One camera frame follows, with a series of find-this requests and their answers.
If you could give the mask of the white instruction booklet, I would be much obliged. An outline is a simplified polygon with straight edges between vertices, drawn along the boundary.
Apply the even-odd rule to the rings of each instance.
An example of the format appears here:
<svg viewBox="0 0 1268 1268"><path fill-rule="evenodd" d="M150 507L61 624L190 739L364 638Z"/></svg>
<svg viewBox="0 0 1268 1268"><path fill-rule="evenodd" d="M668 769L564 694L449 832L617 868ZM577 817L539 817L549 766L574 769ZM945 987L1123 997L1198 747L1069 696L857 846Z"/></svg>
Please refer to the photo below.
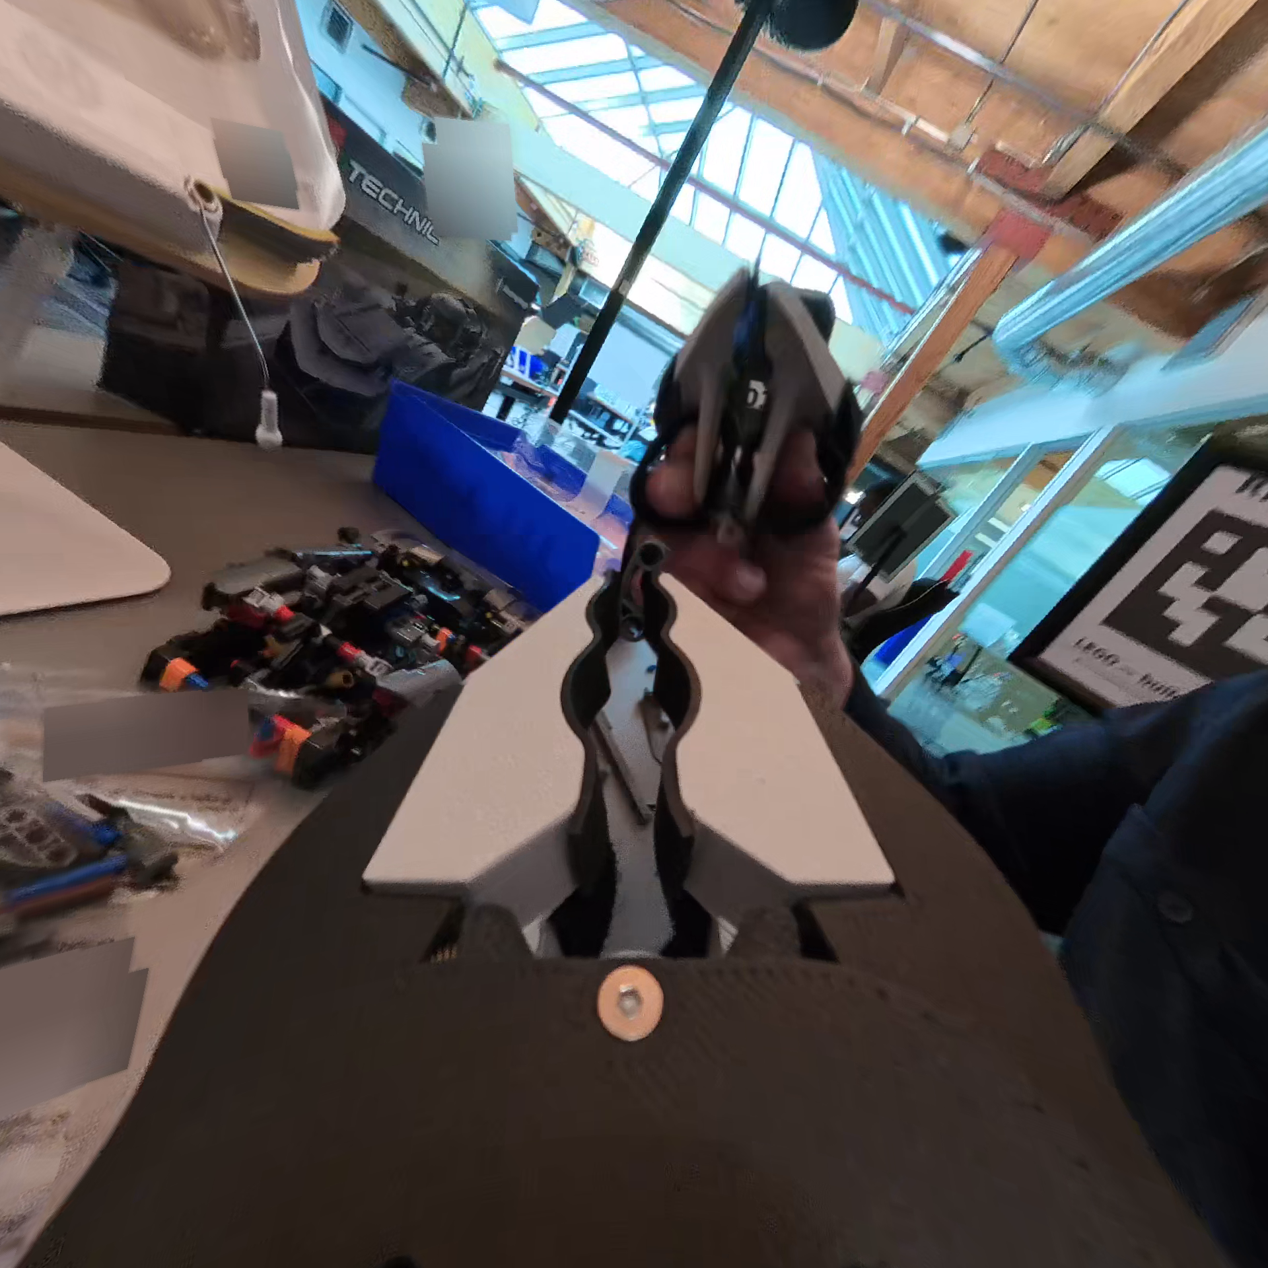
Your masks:
<svg viewBox="0 0 1268 1268"><path fill-rule="evenodd" d="M193 188L329 231L345 197L294 3L2 3L2 192L199 246Z"/></svg>

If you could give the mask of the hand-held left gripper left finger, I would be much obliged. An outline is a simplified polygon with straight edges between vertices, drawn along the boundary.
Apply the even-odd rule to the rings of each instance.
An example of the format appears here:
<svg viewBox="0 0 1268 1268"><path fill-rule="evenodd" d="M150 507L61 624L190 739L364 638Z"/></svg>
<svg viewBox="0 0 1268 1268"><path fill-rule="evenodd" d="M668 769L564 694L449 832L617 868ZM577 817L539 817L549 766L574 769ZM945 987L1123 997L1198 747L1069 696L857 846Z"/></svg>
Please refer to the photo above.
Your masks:
<svg viewBox="0 0 1268 1268"><path fill-rule="evenodd" d="M584 750L562 682L592 638L600 585L586 579L466 680L361 871L368 891L500 906L519 926L570 896Z"/></svg>

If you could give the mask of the white wooden book stand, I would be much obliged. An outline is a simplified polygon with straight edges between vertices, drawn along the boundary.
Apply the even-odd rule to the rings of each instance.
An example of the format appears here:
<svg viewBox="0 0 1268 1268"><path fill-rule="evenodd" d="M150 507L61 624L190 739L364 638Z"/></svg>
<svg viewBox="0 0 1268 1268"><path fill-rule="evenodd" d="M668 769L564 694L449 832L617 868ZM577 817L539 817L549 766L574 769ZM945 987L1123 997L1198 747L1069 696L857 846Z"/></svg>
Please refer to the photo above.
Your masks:
<svg viewBox="0 0 1268 1268"><path fill-rule="evenodd" d="M113 76L79 99L2 76L2 197L32 219L2 262L2 386L79 233L250 298L301 293L336 246L235 200L214 131ZM2 614L148 595L168 577L153 547L2 447Z"/></svg>

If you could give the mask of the silver air duct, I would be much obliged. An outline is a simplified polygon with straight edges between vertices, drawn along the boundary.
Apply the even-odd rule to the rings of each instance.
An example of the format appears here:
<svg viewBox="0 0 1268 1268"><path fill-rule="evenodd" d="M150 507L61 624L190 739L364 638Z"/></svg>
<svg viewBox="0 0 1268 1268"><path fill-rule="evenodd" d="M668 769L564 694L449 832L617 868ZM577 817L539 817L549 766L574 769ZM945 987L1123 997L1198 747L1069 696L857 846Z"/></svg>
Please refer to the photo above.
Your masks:
<svg viewBox="0 0 1268 1268"><path fill-rule="evenodd" d="M1126 374L1123 365L1059 355L1046 349L1042 338L1055 326L1108 300L1263 202L1266 127L1262 126L1114 231L1085 260L1004 312L992 335L997 355L1010 374L1042 386L1069 380L1088 393L1113 389Z"/></svg>

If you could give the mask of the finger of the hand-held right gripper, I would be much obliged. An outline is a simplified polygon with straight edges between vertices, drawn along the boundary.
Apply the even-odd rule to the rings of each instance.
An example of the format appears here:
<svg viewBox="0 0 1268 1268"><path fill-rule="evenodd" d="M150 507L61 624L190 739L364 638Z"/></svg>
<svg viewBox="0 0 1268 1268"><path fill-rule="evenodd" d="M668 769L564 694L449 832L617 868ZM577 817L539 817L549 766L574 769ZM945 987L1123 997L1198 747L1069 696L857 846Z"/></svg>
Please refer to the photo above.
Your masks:
<svg viewBox="0 0 1268 1268"><path fill-rule="evenodd" d="M759 298L766 403L757 440L757 514L828 515L846 489L850 467L850 380L832 357L806 293L772 281L759 289ZM774 494L784 440L796 434L808 434L815 441L822 495L813 507Z"/></svg>
<svg viewBox="0 0 1268 1268"><path fill-rule="evenodd" d="M747 399L747 343L759 285L740 270L681 349L681 406L694 420L693 495L704 523L727 515Z"/></svg>

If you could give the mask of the black white tag sign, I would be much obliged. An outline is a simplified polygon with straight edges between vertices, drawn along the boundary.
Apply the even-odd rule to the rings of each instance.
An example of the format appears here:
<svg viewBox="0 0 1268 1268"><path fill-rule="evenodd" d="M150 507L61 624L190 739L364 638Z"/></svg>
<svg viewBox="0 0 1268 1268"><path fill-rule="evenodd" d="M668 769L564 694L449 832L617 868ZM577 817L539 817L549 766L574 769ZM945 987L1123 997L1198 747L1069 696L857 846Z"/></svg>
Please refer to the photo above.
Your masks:
<svg viewBox="0 0 1268 1268"><path fill-rule="evenodd" d="M1266 417L1220 424L1012 654L1088 712L1266 668Z"/></svg>

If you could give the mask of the partly built lego car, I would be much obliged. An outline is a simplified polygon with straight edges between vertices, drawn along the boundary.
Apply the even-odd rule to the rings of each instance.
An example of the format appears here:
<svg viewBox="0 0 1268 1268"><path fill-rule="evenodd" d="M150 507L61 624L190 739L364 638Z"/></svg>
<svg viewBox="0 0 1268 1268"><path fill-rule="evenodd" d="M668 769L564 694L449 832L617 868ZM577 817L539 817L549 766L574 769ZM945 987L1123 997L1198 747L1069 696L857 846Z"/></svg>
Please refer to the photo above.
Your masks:
<svg viewBox="0 0 1268 1268"><path fill-rule="evenodd" d="M310 790L368 757L406 712L459 688L537 610L408 533L340 528L326 547L271 547L200 591L211 624L150 648L142 688L235 688L250 754Z"/></svg>

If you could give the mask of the blue plastic bin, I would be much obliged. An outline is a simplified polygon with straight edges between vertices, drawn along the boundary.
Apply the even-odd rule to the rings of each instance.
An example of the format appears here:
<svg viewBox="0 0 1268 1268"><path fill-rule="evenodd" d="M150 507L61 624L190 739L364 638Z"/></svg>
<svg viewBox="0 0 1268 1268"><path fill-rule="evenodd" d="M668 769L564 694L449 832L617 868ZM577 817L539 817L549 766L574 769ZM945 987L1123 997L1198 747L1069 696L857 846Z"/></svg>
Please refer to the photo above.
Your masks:
<svg viewBox="0 0 1268 1268"><path fill-rule="evenodd" d="M580 467L523 429L392 382L373 482L446 547L546 612L581 586L632 523L617 477L604 504Z"/></svg>

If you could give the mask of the black pole with round disc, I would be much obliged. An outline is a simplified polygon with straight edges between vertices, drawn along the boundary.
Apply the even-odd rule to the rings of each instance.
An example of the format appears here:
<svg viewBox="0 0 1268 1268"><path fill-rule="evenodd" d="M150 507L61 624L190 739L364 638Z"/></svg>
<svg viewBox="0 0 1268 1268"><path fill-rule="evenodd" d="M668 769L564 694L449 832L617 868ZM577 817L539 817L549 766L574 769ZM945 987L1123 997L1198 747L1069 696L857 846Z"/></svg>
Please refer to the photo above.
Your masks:
<svg viewBox="0 0 1268 1268"><path fill-rule="evenodd" d="M584 344L580 348L570 375L559 391L549 410L549 420L562 422L576 406L584 380L589 377L600 352L604 349L617 316L620 315L627 293L643 272L652 247L667 226L672 204L687 181L699 154L702 150L710 131L719 116L719 108L731 96L737 76L751 55L757 38L767 33L774 41L798 51L822 51L837 43L857 10L856 3L741 3L741 17L736 34L724 48L717 71L714 71L704 86L700 108L694 113L685 140L675 154L675 160L660 181L657 197L638 229L625 262L613 282L604 307L600 308Z"/></svg>

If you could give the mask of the small black lego piece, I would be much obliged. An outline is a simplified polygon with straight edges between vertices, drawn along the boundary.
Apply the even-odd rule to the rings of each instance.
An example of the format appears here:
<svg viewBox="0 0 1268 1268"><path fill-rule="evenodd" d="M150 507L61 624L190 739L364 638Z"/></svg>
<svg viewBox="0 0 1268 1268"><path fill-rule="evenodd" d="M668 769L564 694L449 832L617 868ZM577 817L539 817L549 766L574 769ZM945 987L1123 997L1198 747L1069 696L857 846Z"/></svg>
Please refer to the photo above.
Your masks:
<svg viewBox="0 0 1268 1268"><path fill-rule="evenodd" d="M677 616L675 598L662 579L668 556L670 547L657 537L630 539L617 571L617 634L625 643L645 643L656 655L664 652Z"/></svg>

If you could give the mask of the person's right hand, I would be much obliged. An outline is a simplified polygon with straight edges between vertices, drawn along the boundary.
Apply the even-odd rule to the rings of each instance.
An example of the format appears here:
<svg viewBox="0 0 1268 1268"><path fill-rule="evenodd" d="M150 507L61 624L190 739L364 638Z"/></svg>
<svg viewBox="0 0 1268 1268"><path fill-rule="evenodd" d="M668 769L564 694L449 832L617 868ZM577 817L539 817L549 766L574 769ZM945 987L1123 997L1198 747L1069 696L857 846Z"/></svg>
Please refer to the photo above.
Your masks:
<svg viewBox="0 0 1268 1268"><path fill-rule="evenodd" d="M647 475L647 503L660 515L687 518L694 498L697 427L687 424ZM815 440L788 436L769 495L793 509L815 509L824 491ZM853 659L840 638L838 530L829 515L793 537L752 537L729 547L711 530L672 530L668 571L722 619L787 668L799 686L846 707Z"/></svg>

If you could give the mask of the dark computer monitor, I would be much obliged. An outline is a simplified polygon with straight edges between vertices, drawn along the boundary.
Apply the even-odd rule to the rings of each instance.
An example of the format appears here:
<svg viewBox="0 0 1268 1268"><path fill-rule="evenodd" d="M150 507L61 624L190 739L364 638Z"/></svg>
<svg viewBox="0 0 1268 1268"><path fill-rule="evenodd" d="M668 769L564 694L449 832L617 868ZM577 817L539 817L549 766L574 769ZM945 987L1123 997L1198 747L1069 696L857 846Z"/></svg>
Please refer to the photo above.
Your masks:
<svg viewBox="0 0 1268 1268"><path fill-rule="evenodd" d="M914 472L848 537L848 554L865 563L873 579L890 582L951 519L942 482Z"/></svg>

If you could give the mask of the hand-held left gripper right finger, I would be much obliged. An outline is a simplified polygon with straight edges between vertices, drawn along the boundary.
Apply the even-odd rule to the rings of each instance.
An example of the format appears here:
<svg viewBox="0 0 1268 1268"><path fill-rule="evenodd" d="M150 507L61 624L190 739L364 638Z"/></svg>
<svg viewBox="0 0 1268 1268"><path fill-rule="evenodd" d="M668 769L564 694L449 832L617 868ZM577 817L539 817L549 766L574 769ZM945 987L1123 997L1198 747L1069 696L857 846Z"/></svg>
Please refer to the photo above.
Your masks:
<svg viewBox="0 0 1268 1268"><path fill-rule="evenodd" d="M657 844L714 918L895 887L798 680L677 577L645 579L670 723Z"/></svg>

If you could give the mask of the dark lego box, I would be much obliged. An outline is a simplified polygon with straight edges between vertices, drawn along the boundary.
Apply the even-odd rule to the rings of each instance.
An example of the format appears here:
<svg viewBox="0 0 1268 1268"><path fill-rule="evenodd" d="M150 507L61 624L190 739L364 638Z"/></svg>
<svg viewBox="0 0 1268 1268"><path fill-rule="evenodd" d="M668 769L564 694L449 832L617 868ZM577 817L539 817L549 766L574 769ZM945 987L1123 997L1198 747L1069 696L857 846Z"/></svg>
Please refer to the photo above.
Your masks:
<svg viewBox="0 0 1268 1268"><path fill-rule="evenodd" d="M482 407L539 282L497 242L435 231L422 174L321 99L345 188L336 252L270 355L284 441L374 452L395 382Z"/></svg>

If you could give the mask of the clear bag of black parts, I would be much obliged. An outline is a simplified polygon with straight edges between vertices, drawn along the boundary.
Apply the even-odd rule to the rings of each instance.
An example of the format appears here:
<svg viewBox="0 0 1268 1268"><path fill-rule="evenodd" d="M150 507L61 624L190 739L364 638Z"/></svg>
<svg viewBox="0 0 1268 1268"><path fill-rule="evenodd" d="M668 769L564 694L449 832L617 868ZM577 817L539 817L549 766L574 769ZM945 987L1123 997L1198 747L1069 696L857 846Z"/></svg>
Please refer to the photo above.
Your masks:
<svg viewBox="0 0 1268 1268"><path fill-rule="evenodd" d="M222 860L266 815L250 766L192 766L42 778L46 712L140 699L87 670L2 659L2 960L56 947L73 914L175 892Z"/></svg>

